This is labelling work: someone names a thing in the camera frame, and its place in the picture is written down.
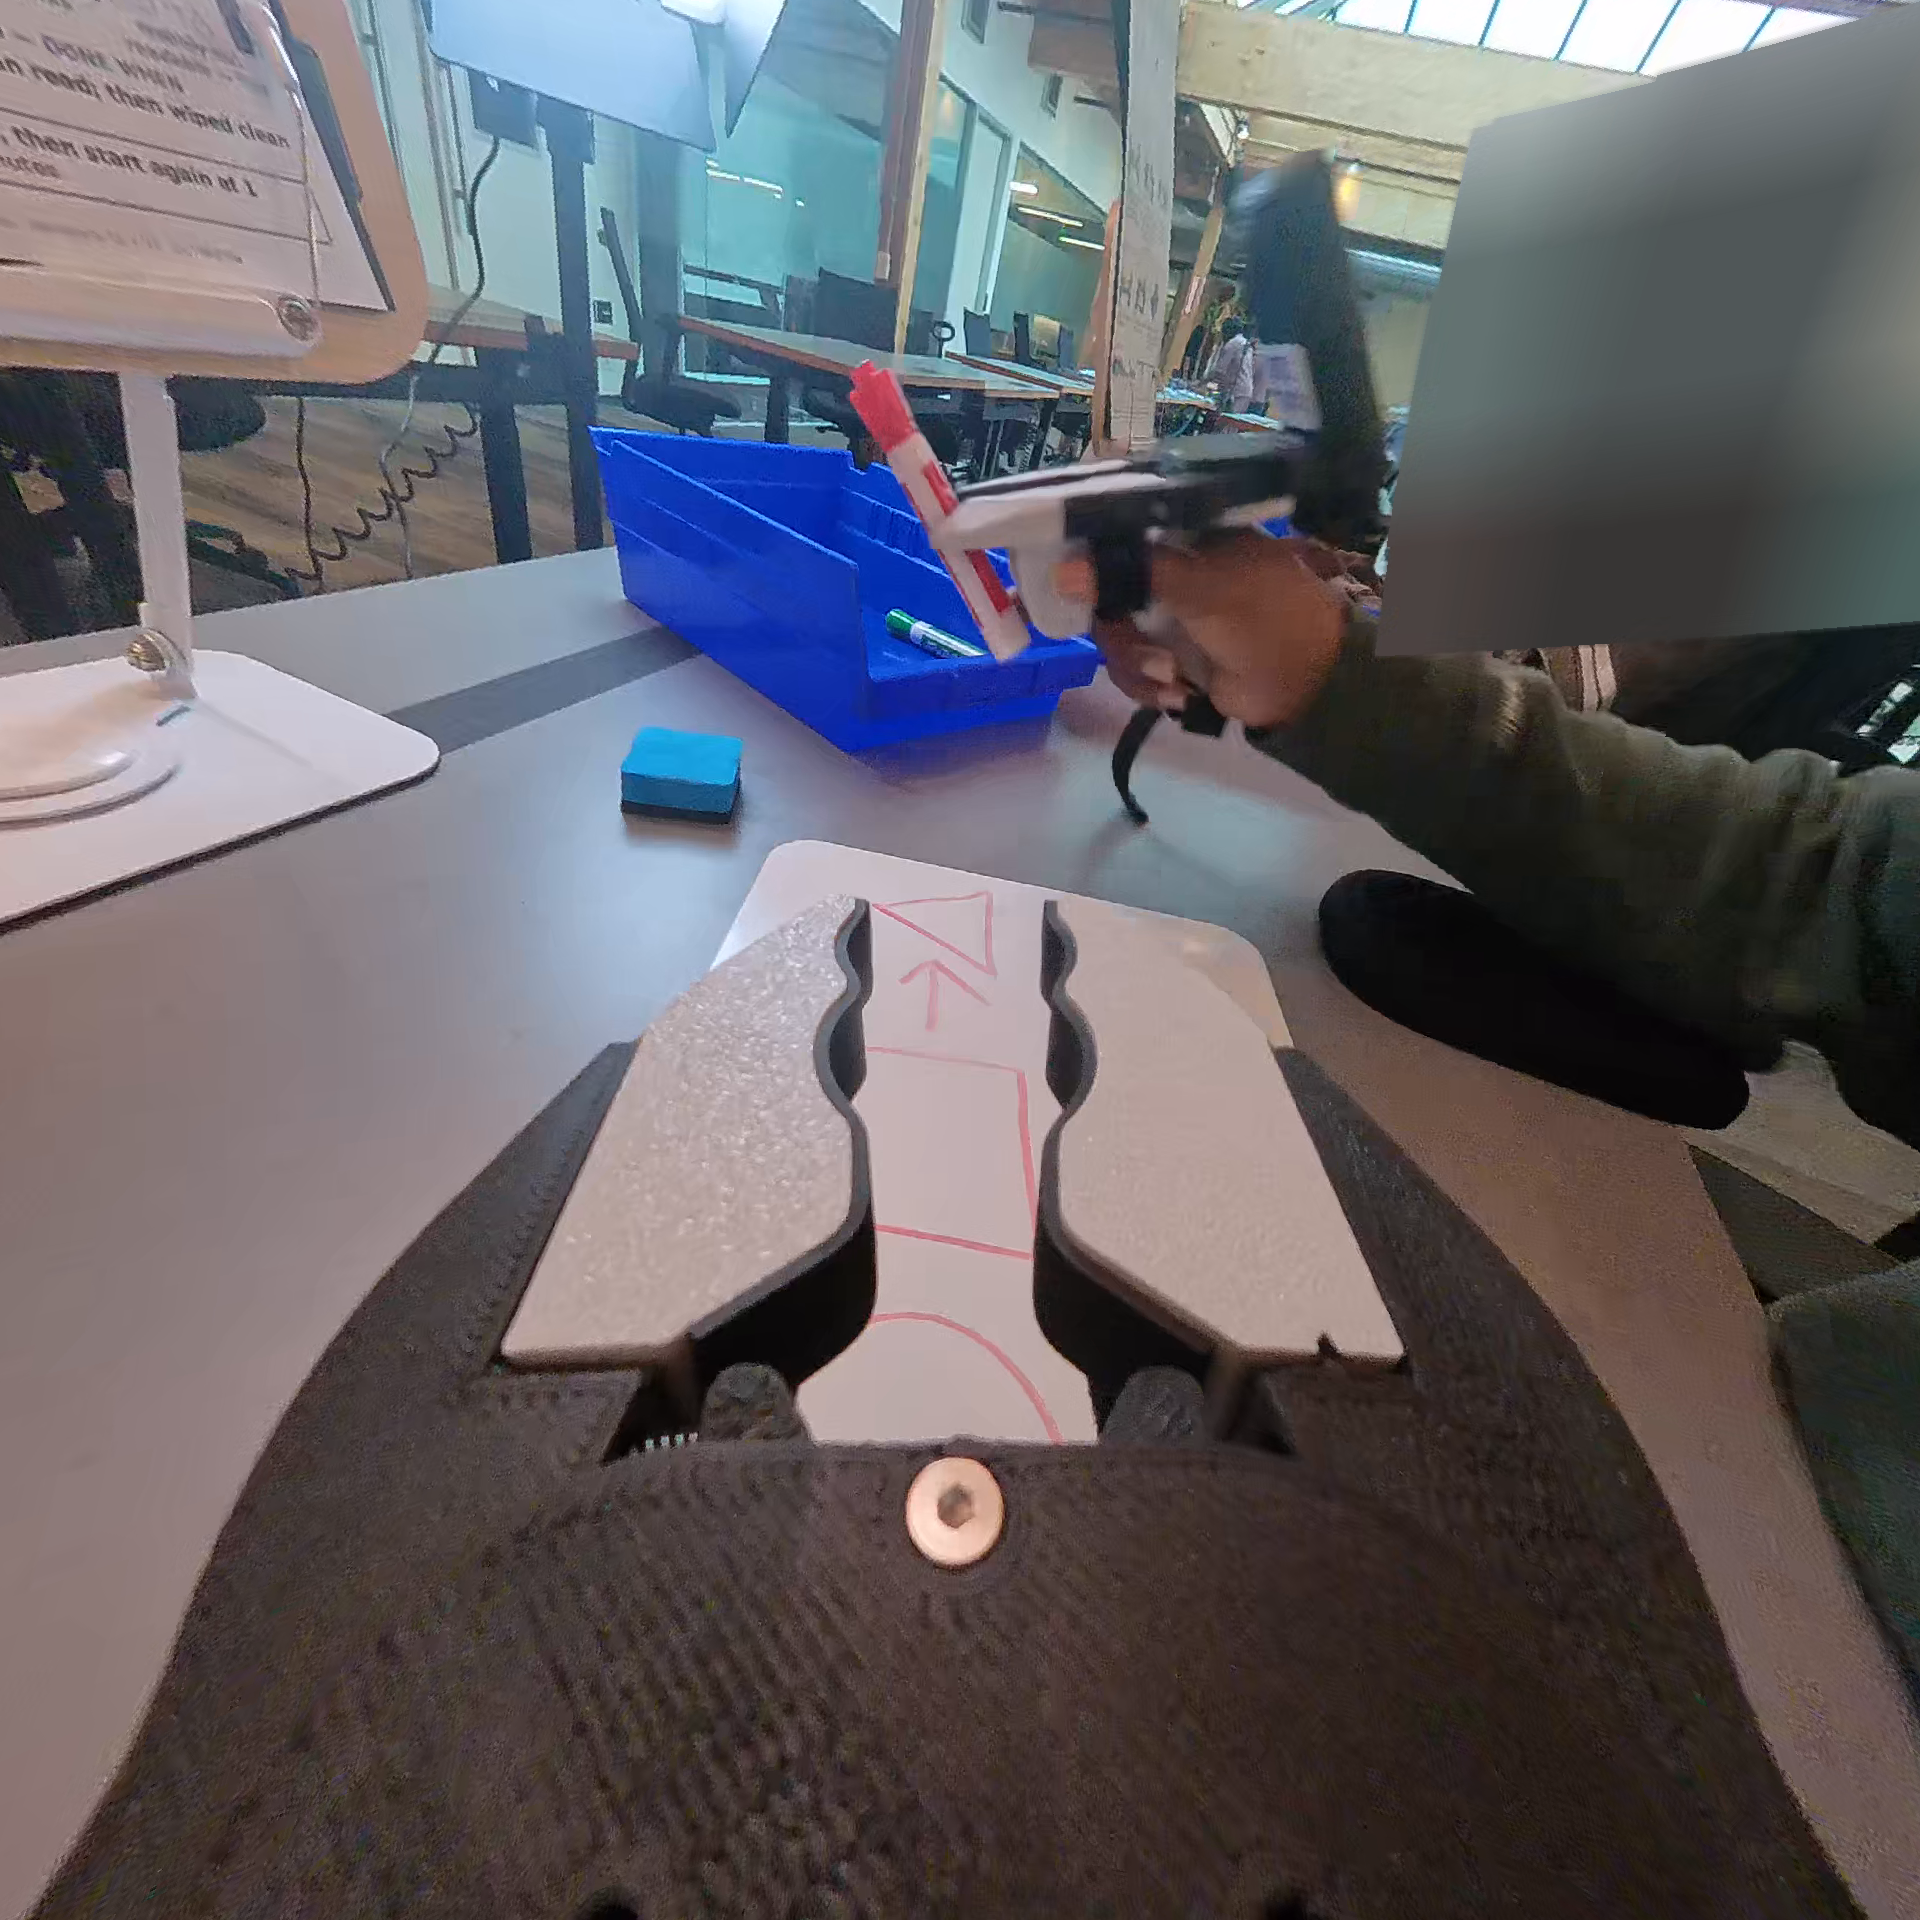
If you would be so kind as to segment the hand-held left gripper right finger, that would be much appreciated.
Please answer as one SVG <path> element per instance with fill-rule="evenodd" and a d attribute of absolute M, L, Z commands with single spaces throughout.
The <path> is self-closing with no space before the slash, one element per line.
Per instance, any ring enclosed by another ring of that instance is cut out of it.
<path fill-rule="evenodd" d="M 1047 1084 L 1036 1307 L 1093 1384 L 1184 1365 L 1202 1390 L 1277 1367 L 1403 1363 L 1403 1339 L 1283 1070 L 1190 933 L 1043 907 Z"/>

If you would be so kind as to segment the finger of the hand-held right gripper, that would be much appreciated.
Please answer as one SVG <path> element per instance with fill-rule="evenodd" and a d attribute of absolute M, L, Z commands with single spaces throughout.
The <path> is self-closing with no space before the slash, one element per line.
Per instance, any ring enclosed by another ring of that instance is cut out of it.
<path fill-rule="evenodd" d="M 955 493 L 947 554 L 1260 524 L 1290 511 L 1304 478 L 1304 455 L 1283 436 L 1173 439 L 1118 460 L 1006 474 Z"/>
<path fill-rule="evenodd" d="M 1034 640 L 1023 600 L 1012 578 L 1000 570 L 990 549 L 959 547 L 947 534 L 938 538 L 938 555 L 963 595 L 983 645 L 999 663 L 1020 658 Z"/>

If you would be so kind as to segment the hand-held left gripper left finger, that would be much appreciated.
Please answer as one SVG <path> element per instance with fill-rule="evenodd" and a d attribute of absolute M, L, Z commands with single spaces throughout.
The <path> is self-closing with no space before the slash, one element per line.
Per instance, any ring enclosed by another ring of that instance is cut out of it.
<path fill-rule="evenodd" d="M 871 907 L 829 895 L 639 1035 L 500 1339 L 519 1371 L 750 1363 L 799 1387 L 868 1325 L 874 1167 L 854 1098 Z"/>

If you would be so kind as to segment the red dry-erase marker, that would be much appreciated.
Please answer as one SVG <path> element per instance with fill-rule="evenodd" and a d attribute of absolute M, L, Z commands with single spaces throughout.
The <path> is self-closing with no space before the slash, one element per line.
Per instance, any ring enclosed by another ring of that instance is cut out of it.
<path fill-rule="evenodd" d="M 995 563 L 981 549 L 964 549 L 948 539 L 954 516 L 954 491 L 947 487 L 941 467 L 911 470 L 902 483 L 922 516 L 928 543 L 947 565 L 955 587 L 971 610 L 990 653 L 999 661 L 1020 655 L 1028 645 L 1028 629 L 1020 599 L 997 574 Z"/>

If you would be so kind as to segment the blue plastic bin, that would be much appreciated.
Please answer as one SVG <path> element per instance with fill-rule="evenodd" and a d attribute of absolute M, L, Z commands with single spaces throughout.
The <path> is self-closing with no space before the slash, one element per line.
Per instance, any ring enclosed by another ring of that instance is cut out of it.
<path fill-rule="evenodd" d="M 1008 663 L 892 637 L 898 608 L 983 645 L 883 463 L 628 427 L 591 443 L 631 603 L 840 752 L 1047 723 L 1098 672 L 1087 637 L 1038 637 Z"/>

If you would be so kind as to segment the white whiteboard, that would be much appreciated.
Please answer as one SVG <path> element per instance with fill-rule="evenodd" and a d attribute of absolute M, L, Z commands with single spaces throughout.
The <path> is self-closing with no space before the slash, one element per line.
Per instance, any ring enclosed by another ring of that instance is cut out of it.
<path fill-rule="evenodd" d="M 1048 886 L 819 838 L 778 846 L 715 952 L 734 958 L 829 895 L 871 907 L 866 1077 L 877 1248 L 868 1325 L 799 1387 L 811 1435 L 1085 1444 L 1087 1383 L 1034 1307 Z"/>

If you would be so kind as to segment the blue whiteboard eraser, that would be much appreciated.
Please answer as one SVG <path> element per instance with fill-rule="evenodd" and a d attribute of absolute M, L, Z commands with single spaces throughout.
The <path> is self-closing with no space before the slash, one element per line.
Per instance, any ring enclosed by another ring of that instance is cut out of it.
<path fill-rule="evenodd" d="M 739 806 L 740 765 L 739 735 L 643 726 L 621 756 L 618 800 L 628 814 L 726 826 Z"/>

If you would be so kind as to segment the person's right hand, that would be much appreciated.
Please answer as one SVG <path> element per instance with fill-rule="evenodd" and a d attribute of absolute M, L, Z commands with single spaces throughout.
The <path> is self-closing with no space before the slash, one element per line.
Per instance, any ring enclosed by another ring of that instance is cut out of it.
<path fill-rule="evenodd" d="M 1364 599 L 1355 558 L 1253 528 L 1149 558 L 1148 608 L 1093 619 L 1112 683 L 1162 714 L 1202 702 L 1250 732 L 1300 717 Z"/>

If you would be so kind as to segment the wooden desk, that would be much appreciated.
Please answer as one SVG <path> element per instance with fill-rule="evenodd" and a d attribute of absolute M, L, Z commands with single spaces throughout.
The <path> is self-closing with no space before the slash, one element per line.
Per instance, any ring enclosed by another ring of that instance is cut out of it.
<path fill-rule="evenodd" d="M 558 320 L 432 290 L 420 346 L 389 375 L 251 379 L 258 432 L 182 458 L 188 528 L 288 595 L 596 549 L 605 508 L 575 474 L 610 416 L 602 388 L 638 347 L 596 330 L 591 356 L 575 419 Z"/>
<path fill-rule="evenodd" d="M 722 346 L 765 375 L 760 436 L 768 443 L 789 443 L 796 394 L 845 394 L 852 372 L 868 363 L 893 372 L 919 419 L 951 419 L 964 440 L 987 453 L 997 450 L 1006 426 L 1026 426 L 1044 436 L 1062 403 L 1087 412 L 1094 398 L 1094 382 L 1077 375 L 1004 367 L 995 360 L 976 365 L 964 356 L 883 352 L 804 332 L 680 318 L 678 333 Z"/>

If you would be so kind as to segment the green sweatshirt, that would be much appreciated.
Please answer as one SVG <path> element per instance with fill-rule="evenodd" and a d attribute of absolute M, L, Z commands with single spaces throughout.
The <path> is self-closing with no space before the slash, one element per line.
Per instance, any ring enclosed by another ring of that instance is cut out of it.
<path fill-rule="evenodd" d="M 1918 1695 L 1918 1261 L 1780 1298 L 1767 1343 L 1824 1520 Z"/>

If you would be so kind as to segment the black office chair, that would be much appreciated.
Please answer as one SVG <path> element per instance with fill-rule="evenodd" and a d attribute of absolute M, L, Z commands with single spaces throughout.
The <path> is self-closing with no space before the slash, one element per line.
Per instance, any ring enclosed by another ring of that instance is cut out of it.
<path fill-rule="evenodd" d="M 110 491 L 107 469 L 126 458 L 117 439 L 120 406 L 104 372 L 5 367 L 2 372 L 2 589 L 29 640 L 80 631 L 58 572 L 58 554 L 80 543 L 103 599 L 107 624 L 126 629 L 140 600 L 136 538 L 130 510 Z M 61 508 L 34 514 L 15 487 L 15 470 L 39 467 Z"/>

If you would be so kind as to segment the printed instruction sheet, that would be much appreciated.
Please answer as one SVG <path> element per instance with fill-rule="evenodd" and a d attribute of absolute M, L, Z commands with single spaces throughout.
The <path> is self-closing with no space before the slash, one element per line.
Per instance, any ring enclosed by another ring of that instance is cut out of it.
<path fill-rule="evenodd" d="M 6 270 L 389 312 L 362 204 L 285 4 L 2 6 Z"/>

